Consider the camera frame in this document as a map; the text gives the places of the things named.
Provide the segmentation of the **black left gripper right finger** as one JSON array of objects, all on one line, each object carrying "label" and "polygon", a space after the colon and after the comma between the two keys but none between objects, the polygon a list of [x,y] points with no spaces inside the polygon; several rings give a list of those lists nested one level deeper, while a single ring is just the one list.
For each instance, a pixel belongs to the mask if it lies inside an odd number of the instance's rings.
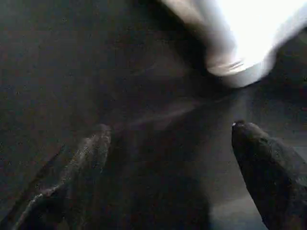
[{"label": "black left gripper right finger", "polygon": [[232,125],[232,148],[246,188],[269,230],[307,228],[307,163],[254,123]]}]

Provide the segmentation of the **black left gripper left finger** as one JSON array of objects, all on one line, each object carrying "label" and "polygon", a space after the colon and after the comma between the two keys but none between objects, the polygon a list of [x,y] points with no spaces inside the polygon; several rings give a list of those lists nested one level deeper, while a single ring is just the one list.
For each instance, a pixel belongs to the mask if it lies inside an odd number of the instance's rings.
[{"label": "black left gripper left finger", "polygon": [[99,229],[102,177],[111,137],[110,127],[99,124],[63,146],[14,204],[11,229],[55,229],[62,220],[70,230]]}]

